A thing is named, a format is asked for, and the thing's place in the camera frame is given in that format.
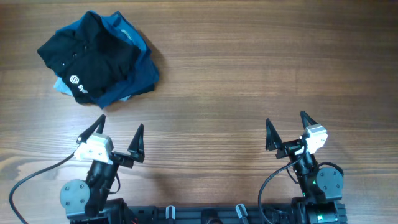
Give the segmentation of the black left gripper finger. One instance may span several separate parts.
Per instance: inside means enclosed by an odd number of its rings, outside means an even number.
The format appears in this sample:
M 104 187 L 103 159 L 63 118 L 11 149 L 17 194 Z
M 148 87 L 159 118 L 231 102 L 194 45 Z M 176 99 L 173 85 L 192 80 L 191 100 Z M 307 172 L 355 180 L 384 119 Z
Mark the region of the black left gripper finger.
M 127 151 L 131 154 L 134 161 L 143 163 L 145 158 L 144 152 L 144 125 L 138 127 Z
M 98 133 L 102 134 L 104 125 L 106 121 L 106 116 L 102 114 L 89 128 L 84 130 L 77 138 L 76 143 L 81 144 L 81 143 L 86 143 L 88 138 L 93 134 L 93 133 Z

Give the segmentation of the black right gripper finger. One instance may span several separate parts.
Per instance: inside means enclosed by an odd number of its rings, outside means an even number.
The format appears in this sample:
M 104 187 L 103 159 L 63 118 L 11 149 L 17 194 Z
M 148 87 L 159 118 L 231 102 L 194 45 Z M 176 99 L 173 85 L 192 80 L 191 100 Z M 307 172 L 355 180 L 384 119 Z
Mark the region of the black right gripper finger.
M 300 117 L 302 120 L 303 128 L 306 129 L 307 127 L 313 126 L 318 124 L 315 120 L 313 120 L 305 111 L 300 112 Z
M 270 119 L 266 119 L 266 150 L 273 151 L 282 147 L 282 140 Z

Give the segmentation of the black polo shirt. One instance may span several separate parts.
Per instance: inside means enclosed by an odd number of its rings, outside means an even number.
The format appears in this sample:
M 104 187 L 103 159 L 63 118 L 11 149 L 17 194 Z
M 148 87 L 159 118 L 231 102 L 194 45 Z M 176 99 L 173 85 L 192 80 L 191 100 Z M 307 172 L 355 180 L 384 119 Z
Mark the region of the black polo shirt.
M 101 17 L 86 12 L 76 29 L 55 33 L 37 53 L 73 93 L 93 100 L 127 79 L 140 50 L 111 34 Z

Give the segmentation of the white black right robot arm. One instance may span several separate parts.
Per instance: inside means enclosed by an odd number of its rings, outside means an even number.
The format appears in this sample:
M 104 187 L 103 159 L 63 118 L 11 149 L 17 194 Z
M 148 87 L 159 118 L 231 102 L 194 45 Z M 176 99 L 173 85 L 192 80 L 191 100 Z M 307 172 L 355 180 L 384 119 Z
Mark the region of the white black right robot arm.
M 305 111 L 300 112 L 303 134 L 296 140 L 283 142 L 272 122 L 266 120 L 266 150 L 275 151 L 277 159 L 290 162 L 273 172 L 261 185 L 257 206 L 265 223 L 275 223 L 276 216 L 286 215 L 289 223 L 345 223 L 345 206 L 338 201 L 343 197 L 344 171 L 332 162 L 317 162 L 315 153 L 328 138 L 327 130 Z M 292 168 L 302 196 L 295 197 L 285 210 L 262 203 L 267 184 L 282 171 Z

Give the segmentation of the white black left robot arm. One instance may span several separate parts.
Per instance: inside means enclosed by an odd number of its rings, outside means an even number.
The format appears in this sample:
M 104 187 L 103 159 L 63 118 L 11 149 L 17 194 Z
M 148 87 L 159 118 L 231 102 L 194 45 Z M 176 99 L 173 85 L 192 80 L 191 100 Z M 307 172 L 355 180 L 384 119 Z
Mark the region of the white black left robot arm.
M 103 134 L 106 116 L 101 115 L 77 138 L 74 157 L 92 161 L 84 180 L 71 180 L 60 191 L 60 203 L 70 223 L 138 223 L 127 203 L 108 200 L 113 183 L 119 182 L 118 169 L 144 162 L 144 125 L 141 124 L 127 153 L 114 151 L 112 139 Z

